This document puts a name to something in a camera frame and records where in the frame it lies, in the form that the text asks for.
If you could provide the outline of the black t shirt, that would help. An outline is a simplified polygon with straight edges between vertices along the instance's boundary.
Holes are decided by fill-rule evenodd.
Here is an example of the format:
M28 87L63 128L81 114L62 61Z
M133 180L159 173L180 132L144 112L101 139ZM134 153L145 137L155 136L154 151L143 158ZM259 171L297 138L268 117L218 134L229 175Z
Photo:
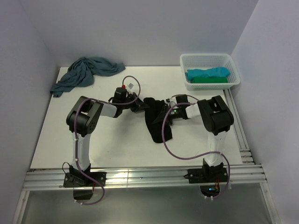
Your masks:
M148 108L144 110L147 129L155 143L163 143L162 124L165 115L162 110L165 108L165 102L154 98L144 98L144 103L148 105Z

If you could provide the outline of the white plastic basket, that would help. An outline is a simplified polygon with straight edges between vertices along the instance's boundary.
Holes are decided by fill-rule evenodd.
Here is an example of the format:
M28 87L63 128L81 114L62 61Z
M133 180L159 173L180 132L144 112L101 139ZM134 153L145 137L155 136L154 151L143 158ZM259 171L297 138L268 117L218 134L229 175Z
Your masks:
M228 54L182 54L180 67L187 90L225 90L240 84L240 76Z

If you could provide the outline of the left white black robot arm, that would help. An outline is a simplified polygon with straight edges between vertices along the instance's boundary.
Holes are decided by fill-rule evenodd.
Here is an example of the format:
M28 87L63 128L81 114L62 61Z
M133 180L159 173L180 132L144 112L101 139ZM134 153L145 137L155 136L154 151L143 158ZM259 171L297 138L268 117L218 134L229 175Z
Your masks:
M135 92L124 85L117 87L108 102L81 96L69 112L66 124L73 134L73 160L69 166L69 179L79 186L88 185L91 180L89 147L91 134L101 116L117 118L123 110L142 112L149 106Z

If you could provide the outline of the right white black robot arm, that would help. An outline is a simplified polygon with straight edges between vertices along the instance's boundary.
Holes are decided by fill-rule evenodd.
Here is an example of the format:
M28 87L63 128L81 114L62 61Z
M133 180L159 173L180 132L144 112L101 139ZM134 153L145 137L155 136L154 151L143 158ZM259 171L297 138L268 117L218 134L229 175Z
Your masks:
M221 96L211 99L188 101L189 95L178 94L174 105L167 99L161 112L154 119L154 124L172 125L174 119L192 119L201 117L204 128L208 132L207 153L203 153L201 168L187 170L184 178L189 183L220 183L229 180L229 162L223 154L227 133L234 123L234 117Z

